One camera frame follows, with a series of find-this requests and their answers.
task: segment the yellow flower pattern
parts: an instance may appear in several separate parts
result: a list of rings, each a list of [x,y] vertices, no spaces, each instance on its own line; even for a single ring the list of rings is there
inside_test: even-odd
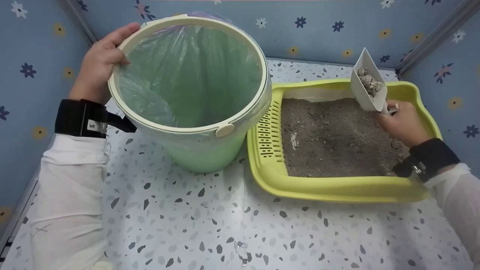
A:
[[[68,78],[68,79],[74,78],[75,75],[74,75],[73,69],[71,69],[69,67],[64,68],[63,69],[63,77]]]
[[[421,32],[420,32],[420,33],[416,33],[416,34],[414,34],[414,35],[412,35],[412,36],[410,37],[410,41],[411,41],[411,42],[420,42],[420,41],[423,40],[423,37],[424,37],[424,36],[425,36],[425,34],[423,34],[423,33],[421,33]]]
[[[292,46],[292,47],[290,47],[290,48],[288,49],[288,53],[289,53],[290,55],[292,55],[292,56],[293,56],[293,55],[297,55],[298,52],[299,52],[299,48],[298,48],[298,47],[295,47],[295,46]]]
[[[380,31],[380,33],[378,33],[378,36],[380,38],[388,38],[390,37],[390,34],[392,34],[392,30],[390,28],[385,28],[384,30]]]
[[[456,110],[462,107],[463,100],[461,98],[451,98],[448,100],[448,108],[451,110]]]
[[[353,55],[353,50],[352,49],[346,49],[342,52],[343,57],[350,57]]]
[[[53,32],[60,37],[63,37],[65,35],[65,28],[61,23],[54,23],[53,24]]]
[[[32,130],[32,136],[35,140],[41,140],[47,135],[47,129],[43,126],[36,126]]]
[[[0,206],[0,224],[7,222],[11,213],[12,209],[10,207]]]

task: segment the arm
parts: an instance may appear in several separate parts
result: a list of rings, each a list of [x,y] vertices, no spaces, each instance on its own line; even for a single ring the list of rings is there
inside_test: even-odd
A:
[[[432,139],[423,128],[415,107],[408,102],[399,104],[394,116],[378,114],[377,120],[392,137],[412,148]],[[467,249],[474,269],[480,270],[480,180],[470,173],[464,163],[451,164],[438,170],[426,182],[448,223]]]
[[[105,104],[113,65],[128,64],[116,48],[139,29],[129,24],[95,43],[85,55],[69,99]],[[57,134],[40,164],[32,257],[36,270],[111,270],[104,261],[101,187],[107,174],[106,139]]]
[[[434,178],[444,179],[432,189],[433,197],[443,210],[473,262],[480,269],[480,180],[464,163],[457,164]]]

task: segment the forearm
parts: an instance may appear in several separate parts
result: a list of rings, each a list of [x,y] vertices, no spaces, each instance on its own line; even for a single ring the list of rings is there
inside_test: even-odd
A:
[[[480,270],[480,180],[462,163],[436,177],[446,181],[433,188],[433,195],[465,246],[474,269]]]
[[[91,269],[102,258],[105,144],[105,139],[57,135],[44,153],[32,218],[35,269]]]

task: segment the litter box vent slot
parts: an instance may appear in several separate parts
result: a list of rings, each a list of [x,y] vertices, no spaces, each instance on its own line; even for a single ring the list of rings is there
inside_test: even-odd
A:
[[[263,159],[284,162],[280,133],[280,105],[273,101],[256,126],[257,149]]]

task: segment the litter scoop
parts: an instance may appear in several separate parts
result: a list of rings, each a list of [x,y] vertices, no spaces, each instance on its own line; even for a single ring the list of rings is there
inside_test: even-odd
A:
[[[367,81],[367,83],[371,85],[371,87],[368,87],[369,91],[367,91],[360,79],[359,69],[363,75],[363,81]],[[398,111],[398,104],[395,104],[395,107],[392,108],[388,107],[385,100],[387,97],[387,86],[366,48],[363,48],[360,58],[355,66],[353,66],[352,76],[350,78],[350,89],[353,95],[355,95],[360,107],[365,111],[377,111],[388,115],[392,115]]]

